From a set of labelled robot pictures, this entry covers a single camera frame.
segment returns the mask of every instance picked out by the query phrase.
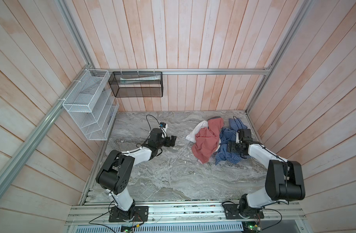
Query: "white mesh shelf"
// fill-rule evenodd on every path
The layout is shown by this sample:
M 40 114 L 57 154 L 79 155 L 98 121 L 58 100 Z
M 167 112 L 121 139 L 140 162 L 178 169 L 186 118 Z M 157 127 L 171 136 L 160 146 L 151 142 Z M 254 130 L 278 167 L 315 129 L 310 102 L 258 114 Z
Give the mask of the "white mesh shelf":
M 87 70 L 64 101 L 64 108 L 71 112 L 92 112 L 108 80 L 107 70 Z
M 108 79 L 106 70 L 88 70 L 63 103 L 88 140 L 107 140 L 119 107 L 111 89 L 102 92 Z

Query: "black mounting plate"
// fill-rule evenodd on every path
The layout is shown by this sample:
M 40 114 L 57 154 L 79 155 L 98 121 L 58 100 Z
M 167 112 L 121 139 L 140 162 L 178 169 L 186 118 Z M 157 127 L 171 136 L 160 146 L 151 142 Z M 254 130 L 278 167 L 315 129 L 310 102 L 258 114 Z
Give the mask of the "black mounting plate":
M 122 210 L 117 208 L 116 206 L 111 208 L 111 211 L 109 213 L 109 222 L 110 223 L 118 223 L 118 222 L 125 222 L 123 220 L 124 215 L 122 215 Z M 146 222 L 148 220 L 148 206 L 136 206 L 135 207 L 135 212 L 134 212 L 135 222 L 140 221 L 139 218 L 143 221 Z
M 244 219 L 240 214 L 238 210 L 238 204 L 224 204 L 226 209 L 225 210 L 225 216 L 226 219 Z M 260 211 L 259 213 L 260 218 L 264 218 L 263 212 Z

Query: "clothing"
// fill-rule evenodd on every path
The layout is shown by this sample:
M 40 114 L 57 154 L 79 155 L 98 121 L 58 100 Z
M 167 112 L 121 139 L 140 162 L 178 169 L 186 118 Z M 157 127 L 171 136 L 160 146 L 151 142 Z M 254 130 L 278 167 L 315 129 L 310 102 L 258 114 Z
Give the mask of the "clothing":
M 224 126 L 221 117 L 208 120 L 208 128 L 201 128 L 195 135 L 196 143 L 192 146 L 192 153 L 202 163 L 207 163 L 210 156 L 218 148 L 219 133 Z
M 247 158 L 249 156 L 245 156 L 242 153 L 232 153 L 227 152 L 227 143 L 229 141 L 236 141 L 236 133 L 238 129 L 247 129 L 248 127 L 244 125 L 239 119 L 229 119 L 229 124 L 231 129 L 222 128 L 221 133 L 219 135 L 221 139 L 221 145 L 219 147 L 218 153 L 216 154 L 216 165 L 221 161 L 229 161 L 231 163 L 238 163 L 242 158 Z
M 189 135 L 186 136 L 186 139 L 191 142 L 196 142 L 195 135 L 199 133 L 200 129 L 205 127 L 208 128 L 208 122 L 206 120 L 203 120 L 194 128 L 194 130 L 192 130 L 192 132 Z

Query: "wood panel wall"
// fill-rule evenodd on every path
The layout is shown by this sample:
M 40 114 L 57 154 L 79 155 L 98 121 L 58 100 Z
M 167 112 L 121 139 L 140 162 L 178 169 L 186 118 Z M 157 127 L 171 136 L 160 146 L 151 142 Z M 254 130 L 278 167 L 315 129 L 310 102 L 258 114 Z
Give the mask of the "wood panel wall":
M 54 0 L 0 0 L 0 171 L 84 65 Z M 64 112 L 0 200 L 0 232 L 62 232 L 98 149 Z
M 356 0 L 316 1 L 250 118 L 302 164 L 314 232 L 356 232 Z
M 67 0 L 97 68 L 263 68 L 302 0 Z M 164 76 L 125 111 L 244 110 L 259 75 Z

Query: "blue plaid cloth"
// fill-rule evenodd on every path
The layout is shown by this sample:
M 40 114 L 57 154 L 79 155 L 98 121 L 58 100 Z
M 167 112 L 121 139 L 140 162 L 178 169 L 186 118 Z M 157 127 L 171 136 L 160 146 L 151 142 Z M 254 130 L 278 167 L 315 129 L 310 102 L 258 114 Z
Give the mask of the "blue plaid cloth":
M 241 120 L 236 119 L 228 119 L 231 129 L 222 128 L 219 133 L 219 138 L 221 139 L 221 145 L 218 149 L 218 153 L 216 154 L 216 165 L 221 161 L 230 161 L 231 163 L 238 163 L 244 156 L 239 153 L 227 152 L 227 142 L 228 141 L 236 141 L 236 132 L 238 129 L 247 129 L 248 127 L 244 125 Z

